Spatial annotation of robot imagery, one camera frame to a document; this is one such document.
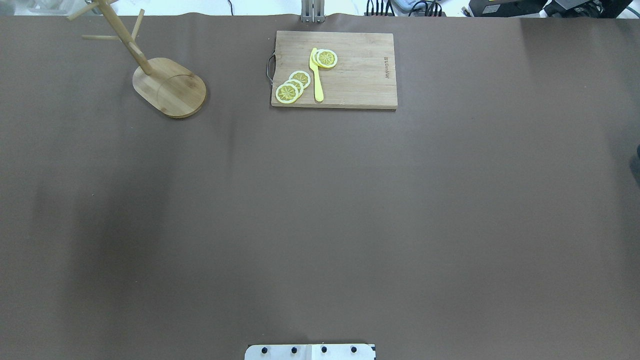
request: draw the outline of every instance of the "wooden cutting board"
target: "wooden cutting board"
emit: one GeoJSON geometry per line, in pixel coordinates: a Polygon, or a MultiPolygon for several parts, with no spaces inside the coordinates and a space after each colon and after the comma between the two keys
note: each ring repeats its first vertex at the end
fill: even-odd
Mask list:
{"type": "Polygon", "coordinates": [[[272,106],[299,108],[396,109],[396,57],[393,34],[325,33],[278,31],[276,70],[271,91],[272,106]],[[324,101],[314,99],[313,72],[309,69],[311,49],[331,49],[338,55],[332,69],[320,68],[324,101]],[[292,104],[275,97],[278,86],[296,70],[311,76],[311,84],[292,104]]]}

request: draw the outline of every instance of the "wooden pole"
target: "wooden pole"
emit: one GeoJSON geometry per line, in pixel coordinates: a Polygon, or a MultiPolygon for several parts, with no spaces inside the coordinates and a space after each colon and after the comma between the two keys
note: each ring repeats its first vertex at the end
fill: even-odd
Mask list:
{"type": "Polygon", "coordinates": [[[147,75],[153,73],[153,69],[145,55],[140,52],[140,49],[136,45],[135,39],[129,33],[129,30],[124,26],[122,20],[116,15],[116,12],[109,5],[108,0],[93,0],[94,3],[98,3],[98,9],[102,12],[102,15],[109,22],[109,25],[116,31],[116,34],[120,38],[123,44],[127,47],[127,50],[131,53],[131,56],[136,60],[142,71],[147,75]]]}

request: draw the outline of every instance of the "black device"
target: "black device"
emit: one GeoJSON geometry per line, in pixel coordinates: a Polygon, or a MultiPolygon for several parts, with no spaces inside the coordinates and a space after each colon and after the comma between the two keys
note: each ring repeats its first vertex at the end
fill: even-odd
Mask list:
{"type": "Polygon", "coordinates": [[[470,0],[474,17],[513,17],[539,13],[547,0],[470,0]]]}
{"type": "Polygon", "coordinates": [[[545,6],[550,17],[599,17],[615,19],[631,0],[553,0],[545,6]]]}

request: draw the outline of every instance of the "wooden mug tree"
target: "wooden mug tree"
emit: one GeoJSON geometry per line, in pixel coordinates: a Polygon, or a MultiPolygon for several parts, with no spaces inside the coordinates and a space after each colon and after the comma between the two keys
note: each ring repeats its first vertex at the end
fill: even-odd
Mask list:
{"type": "Polygon", "coordinates": [[[169,117],[181,119],[196,113],[207,97],[207,88],[202,79],[182,65],[167,58],[147,60],[138,45],[136,36],[140,29],[142,16],[140,10],[133,32],[124,26],[111,4],[118,0],[92,0],[92,3],[68,17],[75,20],[94,8],[100,9],[117,36],[83,35],[88,40],[120,40],[140,65],[133,74],[133,88],[153,105],[169,117]]]}

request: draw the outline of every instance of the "knife handle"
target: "knife handle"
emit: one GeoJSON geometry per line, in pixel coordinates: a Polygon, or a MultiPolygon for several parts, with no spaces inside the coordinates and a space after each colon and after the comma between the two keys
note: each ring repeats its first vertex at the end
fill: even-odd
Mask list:
{"type": "Polygon", "coordinates": [[[322,84],[320,84],[320,71],[314,71],[314,96],[317,102],[324,100],[324,92],[322,91],[322,84]]]}

